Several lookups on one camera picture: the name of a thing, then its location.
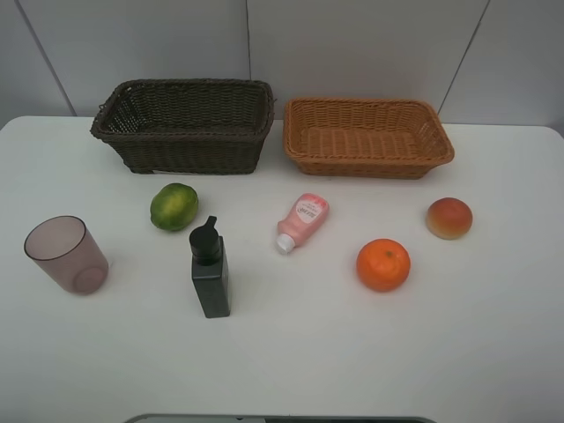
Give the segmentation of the pink squeeze bottle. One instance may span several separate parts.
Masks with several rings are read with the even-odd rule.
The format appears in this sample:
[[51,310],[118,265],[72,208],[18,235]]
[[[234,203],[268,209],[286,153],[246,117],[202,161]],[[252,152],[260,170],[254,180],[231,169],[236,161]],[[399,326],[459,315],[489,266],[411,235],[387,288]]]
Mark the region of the pink squeeze bottle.
[[312,193],[301,195],[277,224],[278,250],[286,255],[303,245],[323,224],[329,211],[324,198]]

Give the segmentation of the red yellow peach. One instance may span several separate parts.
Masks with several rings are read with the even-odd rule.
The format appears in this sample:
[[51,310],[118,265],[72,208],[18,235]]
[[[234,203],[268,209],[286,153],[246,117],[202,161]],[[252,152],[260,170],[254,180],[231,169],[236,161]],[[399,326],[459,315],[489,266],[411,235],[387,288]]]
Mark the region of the red yellow peach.
[[461,238],[470,231],[472,222],[470,207],[454,197],[438,199],[427,209],[427,228],[444,240]]

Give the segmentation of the dark brown wicker basket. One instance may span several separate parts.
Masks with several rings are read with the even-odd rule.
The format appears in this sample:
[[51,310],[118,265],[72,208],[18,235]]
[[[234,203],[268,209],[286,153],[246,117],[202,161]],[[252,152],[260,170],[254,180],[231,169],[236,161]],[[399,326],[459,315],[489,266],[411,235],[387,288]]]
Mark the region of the dark brown wicker basket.
[[273,120],[263,81],[135,79],[100,106],[91,133],[135,174],[251,174]]

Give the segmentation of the light orange wicker basket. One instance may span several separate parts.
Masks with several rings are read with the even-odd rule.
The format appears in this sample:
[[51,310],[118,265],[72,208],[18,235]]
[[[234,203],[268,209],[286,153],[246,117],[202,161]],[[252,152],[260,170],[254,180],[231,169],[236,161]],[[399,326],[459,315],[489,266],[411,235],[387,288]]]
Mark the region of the light orange wicker basket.
[[419,179],[455,157],[437,113],[419,100],[296,98],[284,149],[303,174]]

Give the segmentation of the green lime fruit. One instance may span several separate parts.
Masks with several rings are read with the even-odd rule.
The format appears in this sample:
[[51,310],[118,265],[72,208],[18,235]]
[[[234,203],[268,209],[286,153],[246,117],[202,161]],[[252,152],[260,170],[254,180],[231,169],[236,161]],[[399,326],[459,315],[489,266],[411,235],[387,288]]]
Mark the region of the green lime fruit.
[[150,220],[158,229],[178,232],[196,217],[199,200],[197,192],[182,183],[170,183],[153,198]]

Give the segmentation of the dark green pump bottle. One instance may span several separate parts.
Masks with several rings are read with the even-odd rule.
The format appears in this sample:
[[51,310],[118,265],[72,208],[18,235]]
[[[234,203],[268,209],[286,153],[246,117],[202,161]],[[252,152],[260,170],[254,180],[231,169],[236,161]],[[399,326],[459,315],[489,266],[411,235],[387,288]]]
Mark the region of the dark green pump bottle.
[[231,314],[228,263],[223,237],[215,225],[217,218],[206,222],[189,235],[192,253],[191,279],[206,318]]

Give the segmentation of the translucent purple plastic cup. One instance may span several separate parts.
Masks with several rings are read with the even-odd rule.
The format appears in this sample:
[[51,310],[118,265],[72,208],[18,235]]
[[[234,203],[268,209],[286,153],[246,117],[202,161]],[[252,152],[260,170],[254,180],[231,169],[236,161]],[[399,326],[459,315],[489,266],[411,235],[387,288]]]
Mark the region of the translucent purple plastic cup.
[[75,216],[41,222],[26,237],[24,251],[68,293],[94,293],[108,277],[107,258],[85,222]]

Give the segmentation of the orange tangerine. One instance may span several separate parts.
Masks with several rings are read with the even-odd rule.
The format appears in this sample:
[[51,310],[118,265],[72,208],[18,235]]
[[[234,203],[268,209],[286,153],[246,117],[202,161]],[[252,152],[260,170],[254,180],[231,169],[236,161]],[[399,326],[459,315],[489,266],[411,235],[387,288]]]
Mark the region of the orange tangerine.
[[360,282],[381,293],[398,289],[407,280],[410,270],[408,251],[391,239],[376,239],[367,243],[356,258]]

